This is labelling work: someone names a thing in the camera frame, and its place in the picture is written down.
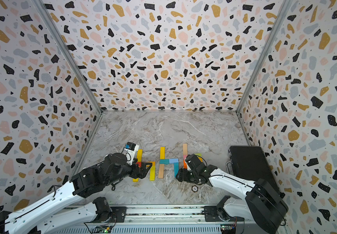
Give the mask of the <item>tan wooden block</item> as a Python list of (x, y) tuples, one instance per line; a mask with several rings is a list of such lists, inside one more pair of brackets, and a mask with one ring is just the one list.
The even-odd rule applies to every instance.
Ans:
[(158, 178), (163, 179), (164, 178), (164, 164), (159, 164), (159, 171), (158, 171)]

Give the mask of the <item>teal short block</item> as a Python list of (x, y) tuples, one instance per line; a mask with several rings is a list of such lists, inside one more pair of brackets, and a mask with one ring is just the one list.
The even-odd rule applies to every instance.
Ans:
[(169, 160), (167, 159), (160, 160), (160, 164), (169, 164)]

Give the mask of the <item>lime yellow block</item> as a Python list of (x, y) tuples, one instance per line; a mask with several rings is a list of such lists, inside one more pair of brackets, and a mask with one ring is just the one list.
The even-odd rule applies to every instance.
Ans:
[(155, 181), (155, 170), (156, 170), (156, 166), (155, 166), (155, 162), (151, 161), (152, 166), (150, 168), (150, 181)]

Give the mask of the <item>green block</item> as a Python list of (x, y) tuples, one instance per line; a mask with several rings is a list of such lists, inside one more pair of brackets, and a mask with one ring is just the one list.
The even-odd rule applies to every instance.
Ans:
[(200, 160), (201, 162), (203, 162), (202, 155), (201, 155), (200, 153), (196, 153), (195, 155), (197, 155), (197, 157), (199, 158), (199, 160)]

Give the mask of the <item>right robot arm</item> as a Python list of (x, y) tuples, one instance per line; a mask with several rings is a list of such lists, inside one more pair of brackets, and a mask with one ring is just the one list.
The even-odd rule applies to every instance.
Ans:
[(268, 181), (242, 179), (218, 167), (206, 164), (192, 154), (185, 158), (186, 168), (175, 175), (179, 182), (208, 185), (223, 189), (237, 198), (225, 196), (216, 206), (217, 216), (224, 221), (241, 217), (254, 221), (266, 233), (274, 234), (284, 223), (288, 206)]

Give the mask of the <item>teal long block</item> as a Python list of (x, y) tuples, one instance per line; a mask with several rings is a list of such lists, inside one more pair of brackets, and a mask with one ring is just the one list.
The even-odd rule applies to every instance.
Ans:
[(174, 166), (174, 177), (176, 177), (179, 172), (179, 163), (175, 162), (173, 166)]

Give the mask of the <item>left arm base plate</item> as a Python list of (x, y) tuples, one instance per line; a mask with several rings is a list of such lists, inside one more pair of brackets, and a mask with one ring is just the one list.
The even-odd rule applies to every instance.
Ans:
[(114, 223), (123, 223), (125, 221), (126, 213), (126, 206), (112, 206), (109, 211), (104, 212), (94, 221), (110, 225)]

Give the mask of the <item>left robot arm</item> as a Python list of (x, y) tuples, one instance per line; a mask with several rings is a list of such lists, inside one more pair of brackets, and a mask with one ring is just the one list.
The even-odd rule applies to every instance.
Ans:
[(89, 196), (101, 192), (105, 187), (115, 186), (124, 178), (143, 179), (152, 167), (151, 162), (127, 159), (123, 153), (109, 154), (105, 159), (83, 169), (61, 187), (39, 201), (15, 212), (0, 212), (0, 234), (44, 234), (53, 233), (79, 222), (107, 221), (113, 211), (105, 197), (68, 212), (62, 209)]

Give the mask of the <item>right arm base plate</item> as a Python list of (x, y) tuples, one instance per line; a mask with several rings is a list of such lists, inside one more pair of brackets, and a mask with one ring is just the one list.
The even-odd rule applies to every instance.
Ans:
[(224, 208), (217, 206), (204, 206), (201, 214), (205, 216), (206, 222), (235, 222), (245, 220), (242, 217), (230, 216)]

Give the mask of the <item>light blue block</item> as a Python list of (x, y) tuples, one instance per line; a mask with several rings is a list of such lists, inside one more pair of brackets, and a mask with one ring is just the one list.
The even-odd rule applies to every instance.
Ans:
[(179, 163), (179, 159), (169, 159), (169, 164)]

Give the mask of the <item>beige wooden block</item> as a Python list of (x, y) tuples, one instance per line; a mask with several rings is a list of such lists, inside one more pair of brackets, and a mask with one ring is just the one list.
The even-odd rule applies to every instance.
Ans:
[(188, 155), (188, 145), (186, 143), (183, 144), (183, 156)]

